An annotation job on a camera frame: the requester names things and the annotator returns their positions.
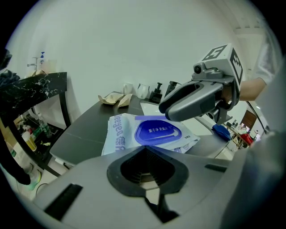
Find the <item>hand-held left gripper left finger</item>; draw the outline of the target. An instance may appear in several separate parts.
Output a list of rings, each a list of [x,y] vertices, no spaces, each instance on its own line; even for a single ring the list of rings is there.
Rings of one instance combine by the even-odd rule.
[[[141,146],[77,164],[35,197],[42,223],[54,229],[162,229],[139,183],[147,160],[159,162],[163,153]]]

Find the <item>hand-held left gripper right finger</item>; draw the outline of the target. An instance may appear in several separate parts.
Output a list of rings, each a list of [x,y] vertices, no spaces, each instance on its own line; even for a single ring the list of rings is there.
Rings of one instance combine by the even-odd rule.
[[[145,148],[148,168],[160,192],[149,204],[159,223],[146,229],[222,229],[230,195],[219,187],[230,161]]]

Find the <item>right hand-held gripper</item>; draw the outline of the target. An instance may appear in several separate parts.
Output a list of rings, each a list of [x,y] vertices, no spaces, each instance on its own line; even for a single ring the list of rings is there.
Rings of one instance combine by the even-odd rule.
[[[193,66],[193,81],[174,89],[160,103],[168,120],[180,122],[207,114],[218,125],[232,117],[227,113],[238,103],[243,67],[232,44],[211,49]],[[221,98],[231,88],[231,102]]]

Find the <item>blue wet wipe lid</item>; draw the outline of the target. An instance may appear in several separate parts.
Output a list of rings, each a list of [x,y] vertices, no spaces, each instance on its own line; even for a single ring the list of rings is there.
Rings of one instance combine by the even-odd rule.
[[[135,131],[135,140],[141,145],[157,146],[181,138],[181,130],[164,120],[144,120]]]

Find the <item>pale wet wipe pack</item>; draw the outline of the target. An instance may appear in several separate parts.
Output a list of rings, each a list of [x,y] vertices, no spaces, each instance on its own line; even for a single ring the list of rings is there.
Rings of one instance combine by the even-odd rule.
[[[182,138],[180,140],[157,145],[156,147],[177,153],[186,153],[200,140],[200,137],[193,134],[184,124],[170,121],[164,115],[152,116],[124,113],[109,118],[107,136],[101,154],[107,155],[125,149],[143,146],[135,140],[135,131],[138,125],[144,120],[164,120],[173,124],[182,132]]]

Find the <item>person's right forearm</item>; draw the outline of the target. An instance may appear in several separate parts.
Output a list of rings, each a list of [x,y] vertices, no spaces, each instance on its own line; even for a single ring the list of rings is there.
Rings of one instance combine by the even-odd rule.
[[[261,78],[242,81],[240,85],[240,101],[255,101],[265,87],[266,83]]]

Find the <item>person's right hand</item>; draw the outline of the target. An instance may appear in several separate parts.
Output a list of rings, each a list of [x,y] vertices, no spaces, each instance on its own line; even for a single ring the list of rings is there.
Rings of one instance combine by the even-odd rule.
[[[232,98],[231,86],[224,86],[221,94],[221,99],[226,103],[229,103],[231,101],[231,98]]]

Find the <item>black soap dispenser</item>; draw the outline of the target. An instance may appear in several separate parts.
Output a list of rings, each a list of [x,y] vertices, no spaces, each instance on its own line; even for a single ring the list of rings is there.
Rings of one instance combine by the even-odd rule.
[[[161,87],[162,83],[157,83],[157,87],[151,92],[149,101],[159,104],[162,98]]]

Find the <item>white cup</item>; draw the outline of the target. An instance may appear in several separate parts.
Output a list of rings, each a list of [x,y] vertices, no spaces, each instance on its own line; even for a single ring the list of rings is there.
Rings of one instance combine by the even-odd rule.
[[[132,83],[124,83],[122,88],[122,93],[124,95],[130,94],[133,91],[133,84]]]
[[[150,86],[139,84],[137,88],[137,97],[139,99],[146,99],[149,93]]]

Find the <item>blue cloth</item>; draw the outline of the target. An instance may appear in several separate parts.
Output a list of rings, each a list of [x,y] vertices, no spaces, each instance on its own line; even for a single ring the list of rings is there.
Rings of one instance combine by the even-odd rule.
[[[212,127],[212,130],[223,140],[225,140],[225,141],[231,140],[230,132],[224,126],[215,124]]]

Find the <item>brown paper packet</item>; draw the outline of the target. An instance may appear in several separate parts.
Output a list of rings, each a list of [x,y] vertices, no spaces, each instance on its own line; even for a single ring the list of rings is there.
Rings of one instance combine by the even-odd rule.
[[[98,95],[98,99],[102,104],[114,105],[117,101],[121,100],[124,97],[124,94],[112,92],[106,97]]]
[[[129,106],[133,94],[125,95],[119,102],[118,108]]]

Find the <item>dark-topped wooden vanity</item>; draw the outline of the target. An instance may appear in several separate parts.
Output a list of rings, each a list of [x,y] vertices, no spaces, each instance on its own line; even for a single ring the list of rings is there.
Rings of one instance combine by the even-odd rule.
[[[121,113],[143,115],[141,102],[151,103],[148,100],[140,100],[136,96],[131,98],[129,106],[125,108],[97,102],[57,139],[50,149],[51,155],[69,165],[76,165],[87,159],[100,156],[107,135],[109,118]],[[188,154],[224,160],[233,159],[234,152],[227,148],[228,142],[222,140],[215,133],[199,137],[200,141],[187,151]]]

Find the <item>brown wooden door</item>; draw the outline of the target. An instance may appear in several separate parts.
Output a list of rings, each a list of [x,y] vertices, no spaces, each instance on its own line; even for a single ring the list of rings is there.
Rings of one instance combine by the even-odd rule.
[[[246,110],[245,114],[241,120],[241,124],[244,124],[246,127],[248,127],[251,130],[253,125],[256,122],[256,119],[257,119],[257,117],[255,116],[255,114]]]

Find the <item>green-label water bottle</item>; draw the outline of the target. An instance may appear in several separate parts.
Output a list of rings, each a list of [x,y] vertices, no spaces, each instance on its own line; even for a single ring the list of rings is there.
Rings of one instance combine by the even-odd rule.
[[[51,138],[52,137],[52,132],[51,132],[47,122],[44,120],[44,118],[43,118],[41,113],[38,113],[38,121],[39,121],[41,129],[45,133],[46,137],[47,138]]]

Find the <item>yellow liquid bottle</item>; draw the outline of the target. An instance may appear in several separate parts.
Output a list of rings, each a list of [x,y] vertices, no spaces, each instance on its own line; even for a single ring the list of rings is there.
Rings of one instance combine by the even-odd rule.
[[[34,140],[32,139],[31,134],[28,131],[25,131],[21,136],[22,136],[23,140],[27,143],[29,148],[33,152],[35,152],[37,150],[37,146],[36,146]]]

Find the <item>white plastic bottle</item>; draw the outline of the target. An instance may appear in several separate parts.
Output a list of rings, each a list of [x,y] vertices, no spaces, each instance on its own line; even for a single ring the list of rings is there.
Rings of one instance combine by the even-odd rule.
[[[6,142],[8,150],[9,150],[10,154],[12,155],[13,159],[17,162],[18,165],[23,166],[24,163],[23,163],[22,156],[14,150],[14,148],[11,146],[11,144],[9,142],[7,142],[7,141],[5,141],[5,142]]]

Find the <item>person's shirt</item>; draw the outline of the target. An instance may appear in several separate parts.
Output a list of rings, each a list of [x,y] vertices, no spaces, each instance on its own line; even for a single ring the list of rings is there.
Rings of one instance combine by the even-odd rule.
[[[252,77],[260,78],[267,85],[276,75],[282,60],[280,46],[275,39],[266,36],[258,53]]]

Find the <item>black marble table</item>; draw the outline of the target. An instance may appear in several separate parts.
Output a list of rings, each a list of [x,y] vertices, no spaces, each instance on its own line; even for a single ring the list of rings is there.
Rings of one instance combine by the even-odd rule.
[[[51,145],[46,150],[39,146],[36,151],[32,151],[17,130],[14,120],[35,105],[58,95],[63,119],[66,127],[69,127],[71,121],[67,110],[66,91],[66,72],[36,75],[15,81],[0,89],[0,118],[3,125],[9,127],[13,137],[36,165],[56,177],[60,174],[48,166],[52,157],[50,149],[65,130],[59,129],[51,138]]]

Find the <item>crumpled brown paper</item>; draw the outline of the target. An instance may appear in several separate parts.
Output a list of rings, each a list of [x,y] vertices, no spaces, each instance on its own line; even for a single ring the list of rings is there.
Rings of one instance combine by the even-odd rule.
[[[43,71],[43,70],[41,70],[41,69],[40,69],[40,70],[34,70],[34,71],[30,72],[30,73],[26,76],[26,78],[34,77],[34,76],[42,75],[42,74],[46,74],[46,72]]]

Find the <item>clear plastic container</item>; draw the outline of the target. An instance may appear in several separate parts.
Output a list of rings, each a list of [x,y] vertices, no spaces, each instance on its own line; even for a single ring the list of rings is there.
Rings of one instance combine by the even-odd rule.
[[[45,60],[42,64],[42,69],[45,73],[57,72],[57,60],[55,59]]]

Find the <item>white pump bottle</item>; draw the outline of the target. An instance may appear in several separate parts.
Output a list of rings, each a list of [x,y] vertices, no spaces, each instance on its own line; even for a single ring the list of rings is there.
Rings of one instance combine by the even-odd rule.
[[[45,52],[42,51],[41,55],[40,55],[40,58],[38,58],[38,60],[37,60],[37,64],[38,64],[37,69],[38,70],[42,70],[42,68],[43,68],[43,65],[44,65],[44,62],[45,62],[44,54],[45,54]]]

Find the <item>chrome faucet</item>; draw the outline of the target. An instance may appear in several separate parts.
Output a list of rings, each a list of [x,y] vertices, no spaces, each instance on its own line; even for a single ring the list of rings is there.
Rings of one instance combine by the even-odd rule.
[[[34,62],[31,64],[27,64],[27,67],[33,67],[36,71],[38,68],[38,57],[33,57],[32,59],[34,60]]]

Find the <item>dark cloth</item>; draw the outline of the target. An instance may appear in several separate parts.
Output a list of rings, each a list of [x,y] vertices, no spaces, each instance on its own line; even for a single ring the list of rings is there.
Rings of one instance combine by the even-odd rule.
[[[6,69],[3,73],[0,74],[0,88],[18,80],[20,80],[20,77],[16,73]]]

